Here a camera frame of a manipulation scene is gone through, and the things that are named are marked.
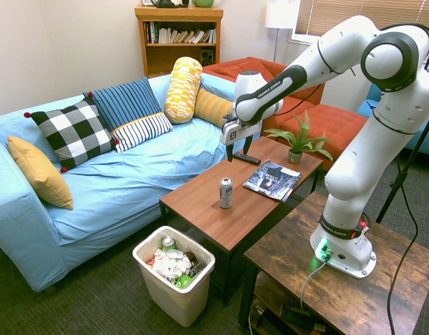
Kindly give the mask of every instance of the trash can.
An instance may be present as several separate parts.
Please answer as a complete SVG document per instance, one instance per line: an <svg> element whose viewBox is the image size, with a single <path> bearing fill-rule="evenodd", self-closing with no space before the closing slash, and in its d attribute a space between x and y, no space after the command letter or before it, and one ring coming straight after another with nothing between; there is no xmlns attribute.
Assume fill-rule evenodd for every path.
<svg viewBox="0 0 429 335"><path fill-rule="evenodd" d="M156 250L161 248L161 240L166 236L174 238L176 249L184 253L191 251L199 262L206 264L187 288L181 289L172 285L146 264ZM142 270L152 300L180 325L191 326L206 306L209 276L216 262L214 255L178 230L163 226L134 248L133 257Z"/></svg>

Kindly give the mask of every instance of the wooden table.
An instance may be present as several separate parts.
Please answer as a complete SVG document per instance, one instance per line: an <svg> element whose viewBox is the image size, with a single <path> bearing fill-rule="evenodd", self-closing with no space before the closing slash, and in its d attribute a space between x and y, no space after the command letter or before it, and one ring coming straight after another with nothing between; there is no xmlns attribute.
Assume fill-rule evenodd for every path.
<svg viewBox="0 0 429 335"><path fill-rule="evenodd" d="M300 171L299 186L312 173L319 172L322 160L304 154L300 164L289 164L289 147L279 142L260 137L251 144L248 155ZM243 268L243 252L252 246L289 212L289 207L267 198L243 186L243 183L258 169L238 159L224 160L200 174L188 183L160 199L161 214L166 224L166 209L186 219L207 241L204 245L216 257L216 267L211 273L211 282L224 294L228 304L228 288L236 272ZM229 209L220 207L220 179L230 177L233 181L233 200Z"/></svg>
<svg viewBox="0 0 429 335"><path fill-rule="evenodd" d="M324 195L312 193L245 252L248 265L239 313L241 325L248 324L253 291L266 299L262 297L264 292L273 286L275 289L270 289L273 300L285 292L299 302L305 279L321 265L315 259L309 238L325 204ZM377 254L373 273L359 280L325 266L309 280L304 292L303 305L318 313L340 334L391 334L386 309L388 292L410 240L378 223L372 224L367 236ZM267 288L262 287L265 282L269 284ZM397 335L413 333L428 291L429 250L414 244L400 268L391 299ZM273 305L272 311L279 315L280 306L272 301L268 305Z"/></svg>

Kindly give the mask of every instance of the magazine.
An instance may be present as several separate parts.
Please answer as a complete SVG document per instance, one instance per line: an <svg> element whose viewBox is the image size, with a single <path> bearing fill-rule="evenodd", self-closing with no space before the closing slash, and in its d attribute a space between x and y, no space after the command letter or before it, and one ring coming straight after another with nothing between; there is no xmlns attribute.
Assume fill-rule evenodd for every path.
<svg viewBox="0 0 429 335"><path fill-rule="evenodd" d="M284 202L300 178L300 172L267 160L243 185L269 198Z"/></svg>

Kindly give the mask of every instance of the lamp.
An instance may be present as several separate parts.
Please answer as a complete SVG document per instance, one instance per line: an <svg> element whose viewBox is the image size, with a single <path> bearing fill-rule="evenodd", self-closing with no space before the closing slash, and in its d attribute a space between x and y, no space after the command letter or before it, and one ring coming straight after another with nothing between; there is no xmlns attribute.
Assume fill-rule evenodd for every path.
<svg viewBox="0 0 429 335"><path fill-rule="evenodd" d="M279 29L293 29L294 15L296 6L288 3L270 3L266 7L265 27L277 28L275 43L275 54L273 61L276 60L276 47L278 46Z"/></svg>

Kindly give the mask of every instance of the bookshelf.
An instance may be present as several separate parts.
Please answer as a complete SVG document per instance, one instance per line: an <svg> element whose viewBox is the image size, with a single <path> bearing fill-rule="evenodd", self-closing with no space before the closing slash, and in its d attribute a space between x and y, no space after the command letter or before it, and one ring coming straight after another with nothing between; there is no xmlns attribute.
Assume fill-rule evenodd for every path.
<svg viewBox="0 0 429 335"><path fill-rule="evenodd" d="M180 57L192 57L201 62L202 53L212 54L213 64L220 62L220 21L223 10L219 8L135 8L140 30L144 75L157 77L171 73L175 61ZM148 41L148 25L157 22L160 28L177 31L215 30L215 41L211 43L152 43Z"/></svg>

